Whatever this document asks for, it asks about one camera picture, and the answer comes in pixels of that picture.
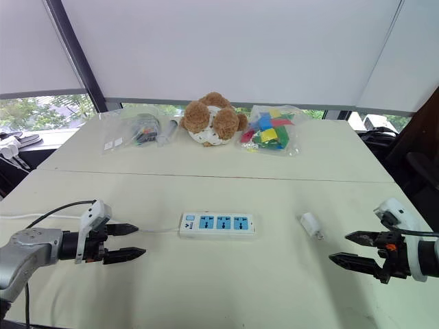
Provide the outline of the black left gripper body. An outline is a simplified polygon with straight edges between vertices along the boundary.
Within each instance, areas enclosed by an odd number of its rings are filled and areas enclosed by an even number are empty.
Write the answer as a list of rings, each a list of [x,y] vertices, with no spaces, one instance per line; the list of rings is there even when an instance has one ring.
[[[89,223],[83,229],[85,233],[82,260],[86,263],[101,261],[104,257],[104,242],[108,239],[107,223],[109,218]]]

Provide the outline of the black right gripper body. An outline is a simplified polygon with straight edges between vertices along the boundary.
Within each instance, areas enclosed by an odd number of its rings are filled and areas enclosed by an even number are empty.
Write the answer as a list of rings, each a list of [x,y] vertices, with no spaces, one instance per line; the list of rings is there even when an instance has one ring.
[[[375,240],[375,247],[378,249],[379,257],[385,260],[376,275],[381,283],[387,284],[390,278],[406,279],[411,276],[403,235],[393,231],[380,232]]]

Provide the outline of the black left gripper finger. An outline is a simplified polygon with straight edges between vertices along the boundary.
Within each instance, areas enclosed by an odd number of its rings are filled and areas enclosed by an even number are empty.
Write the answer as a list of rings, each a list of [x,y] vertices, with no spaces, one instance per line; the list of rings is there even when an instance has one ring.
[[[111,236],[125,236],[138,232],[139,228],[129,223],[114,223],[106,225],[107,235]]]
[[[138,247],[126,247],[114,251],[106,251],[102,262],[104,265],[124,263],[134,260],[144,255],[144,253],[146,253],[146,250]]]

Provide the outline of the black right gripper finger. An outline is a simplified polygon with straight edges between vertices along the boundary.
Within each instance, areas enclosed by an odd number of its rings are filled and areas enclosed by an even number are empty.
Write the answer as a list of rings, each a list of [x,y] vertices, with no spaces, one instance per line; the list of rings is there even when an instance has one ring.
[[[376,240],[378,238],[378,235],[378,232],[356,231],[347,234],[344,238],[358,245],[366,247],[376,247]]]
[[[356,254],[339,252],[329,255],[329,259],[332,260],[336,265],[350,271],[369,274],[375,278],[381,278],[383,276],[383,269],[373,258],[366,258]]]

